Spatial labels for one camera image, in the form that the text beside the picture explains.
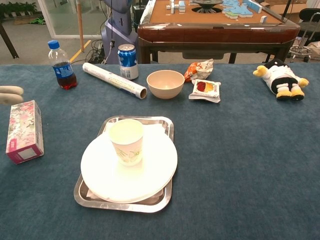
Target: plastic bottle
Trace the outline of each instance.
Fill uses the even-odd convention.
[[[49,41],[48,45],[50,48],[49,60],[59,86],[65,90],[77,86],[77,78],[71,67],[67,53],[60,48],[57,40]]]

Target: stuffed toy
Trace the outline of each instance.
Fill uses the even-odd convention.
[[[24,101],[24,90],[19,86],[0,86],[0,104],[15,105]]]
[[[307,79],[296,76],[290,67],[279,59],[258,66],[253,75],[265,81],[277,100],[300,101],[305,97],[301,88],[309,84]]]

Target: metal tray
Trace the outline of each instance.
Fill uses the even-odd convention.
[[[122,119],[135,119],[144,125],[161,124],[165,134],[174,141],[174,124],[169,118],[163,116],[113,116],[104,121],[98,136],[106,130],[107,123],[115,123]],[[172,179],[155,195],[139,202],[123,204],[105,201],[95,196],[89,190],[80,174],[78,181],[75,184],[73,195],[78,204],[87,208],[155,213],[163,209],[169,203],[172,195]]]

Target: blue tablecloth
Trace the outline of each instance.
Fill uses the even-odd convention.
[[[137,83],[160,69],[139,66]],[[117,65],[101,66],[119,74]],[[257,64],[217,64],[219,104],[148,92],[138,99],[75,65],[78,86],[58,87],[50,66],[0,66],[0,85],[24,88],[42,113],[45,155],[14,165],[6,156],[9,106],[0,106],[0,239],[320,239],[320,65],[293,63],[309,79],[300,102],[277,101]],[[165,116],[174,123],[178,167],[170,203],[147,214],[86,208],[73,191],[87,145],[115,115]]]

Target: paper cup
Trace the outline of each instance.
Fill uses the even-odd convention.
[[[109,137],[120,163],[133,166],[142,159],[143,124],[134,119],[117,121],[109,130]]]

